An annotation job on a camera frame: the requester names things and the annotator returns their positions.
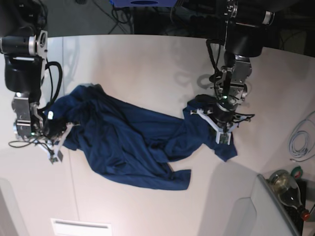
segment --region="table surface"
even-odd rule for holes
[[[204,39],[104,35],[53,38],[50,44],[49,60],[63,65],[64,94],[79,84],[101,84],[117,99],[180,118],[187,101],[207,93],[207,78],[214,72]],[[187,191],[111,182],[89,168],[81,151],[64,149],[64,163],[51,167],[44,155],[39,156],[40,151],[32,157],[35,148],[8,149],[14,114],[9,107],[10,92],[1,88],[8,97],[1,103],[8,116],[0,117],[6,124],[6,135],[0,136],[0,177],[13,185],[30,235],[53,235],[52,231],[47,234],[47,217],[111,223],[114,236],[222,235],[234,202],[250,196],[257,173],[268,177],[274,170],[296,166],[289,160],[287,139],[297,122],[315,110],[314,58],[264,48],[251,62],[250,94],[238,112],[256,116],[234,132],[238,156],[223,163],[202,146],[192,156],[172,163],[174,170],[192,169]],[[45,96],[50,94],[48,81]],[[9,166],[4,166],[1,157],[8,152],[15,161],[6,157]],[[314,179],[315,160],[301,166]],[[44,186],[46,193],[38,193]],[[30,217],[38,206],[32,200],[36,195],[42,208],[33,210],[35,216]],[[43,226],[36,228],[39,218]]]

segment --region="white vent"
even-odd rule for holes
[[[112,236],[111,224],[51,219],[56,236]]]

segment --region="coiled cable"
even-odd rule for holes
[[[308,116],[305,117],[304,120],[300,121],[295,128],[293,129],[289,141],[288,141],[288,151],[291,154],[291,156],[293,158],[291,158],[290,160],[293,162],[304,162],[307,161],[311,158],[313,158],[315,156],[315,154],[311,155],[310,157],[300,160],[301,158],[305,157],[306,155],[308,155],[312,149],[315,146],[315,141],[311,140],[311,136],[310,134],[305,131],[305,130],[300,130],[301,127],[305,124],[305,123],[309,123],[312,125],[312,127],[315,130],[315,123],[313,121],[310,120],[310,117],[315,114],[315,111],[311,112]],[[300,149],[296,149],[295,148],[295,141],[298,137],[303,137],[304,138],[304,144]]]

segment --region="red bottle cap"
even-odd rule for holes
[[[310,218],[311,214],[309,213],[308,210],[306,210],[305,212],[303,212],[301,214],[301,218],[304,220],[304,221],[307,221],[309,218]]]

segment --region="floor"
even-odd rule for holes
[[[88,0],[80,5],[75,0],[43,0],[48,7],[49,37],[108,34],[115,25],[114,20],[104,14],[94,2],[111,14],[108,0]],[[116,27],[112,34],[123,34]]]

